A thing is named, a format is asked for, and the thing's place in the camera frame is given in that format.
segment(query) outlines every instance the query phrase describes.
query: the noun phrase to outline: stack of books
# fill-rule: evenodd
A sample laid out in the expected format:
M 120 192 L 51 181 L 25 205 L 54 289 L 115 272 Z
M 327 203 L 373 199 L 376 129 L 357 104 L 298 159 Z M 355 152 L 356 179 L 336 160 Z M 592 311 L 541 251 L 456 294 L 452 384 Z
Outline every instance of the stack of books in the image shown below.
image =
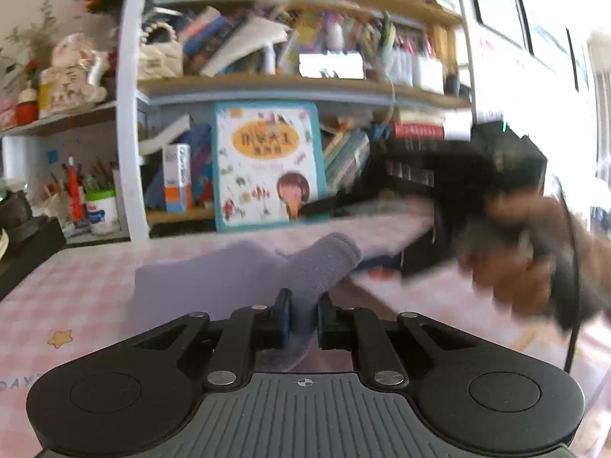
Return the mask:
M 445 115 L 419 110 L 399 110 L 390 122 L 394 139 L 444 139 Z
M 329 192 L 349 187 L 369 157 L 369 138 L 360 129 L 339 130 L 325 146 L 325 178 Z

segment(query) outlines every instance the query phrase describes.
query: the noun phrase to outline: pink checkered tablecloth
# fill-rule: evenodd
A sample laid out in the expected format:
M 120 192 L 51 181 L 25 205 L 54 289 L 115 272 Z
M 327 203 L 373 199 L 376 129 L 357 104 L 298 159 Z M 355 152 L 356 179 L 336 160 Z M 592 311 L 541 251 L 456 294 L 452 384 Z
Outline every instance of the pink checkered tablecloth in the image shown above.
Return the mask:
M 40 445 L 25 402 L 45 371 L 120 341 L 136 269 L 179 261 L 251 239 L 270 250 L 295 252 L 332 231 L 350 235 L 372 255 L 398 250 L 430 225 L 426 215 L 333 220 L 248 234 L 206 234 L 64 250 L 41 265 L 0 302 L 0 457 L 31 458 Z M 559 364 L 564 340 L 547 324 L 519 324 L 475 295 L 452 266 L 401 283 L 366 273 L 354 281 L 396 311 L 417 311 L 491 341 Z M 582 336 L 575 377 L 590 398 L 611 366 L 611 334 L 598 322 Z

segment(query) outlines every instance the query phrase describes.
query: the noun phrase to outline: star sticker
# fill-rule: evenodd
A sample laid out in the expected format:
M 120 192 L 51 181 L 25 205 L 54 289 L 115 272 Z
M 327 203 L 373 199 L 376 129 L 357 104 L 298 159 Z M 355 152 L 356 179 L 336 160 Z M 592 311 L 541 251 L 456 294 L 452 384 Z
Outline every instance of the star sticker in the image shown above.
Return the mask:
M 68 342 L 72 342 L 72 330 L 56 330 L 47 344 L 51 344 L 55 349 L 58 349 Z

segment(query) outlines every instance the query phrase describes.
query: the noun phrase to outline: toy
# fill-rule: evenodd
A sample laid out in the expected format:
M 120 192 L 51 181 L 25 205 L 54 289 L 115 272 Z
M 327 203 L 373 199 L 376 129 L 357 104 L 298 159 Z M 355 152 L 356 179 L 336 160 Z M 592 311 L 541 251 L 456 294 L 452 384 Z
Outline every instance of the toy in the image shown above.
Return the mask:
M 106 99 L 106 88 L 100 86 L 108 70 L 108 54 L 95 50 L 83 34 L 72 34 L 53 49 L 51 67 L 51 113 L 88 109 Z
M 19 94 L 15 117 L 18 126 L 38 120 L 38 94 L 32 88 L 32 81 L 27 81 L 27 88 Z

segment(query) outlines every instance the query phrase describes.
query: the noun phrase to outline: cartoon girl illustration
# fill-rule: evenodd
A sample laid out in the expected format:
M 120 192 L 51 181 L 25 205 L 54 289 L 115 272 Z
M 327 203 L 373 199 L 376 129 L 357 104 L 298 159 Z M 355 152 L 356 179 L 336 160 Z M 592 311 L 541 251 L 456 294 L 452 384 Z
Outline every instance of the cartoon girl illustration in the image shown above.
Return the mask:
M 276 185 L 280 200 L 286 205 L 288 220 L 297 220 L 299 209 L 310 198 L 310 185 L 299 172 L 283 174 Z

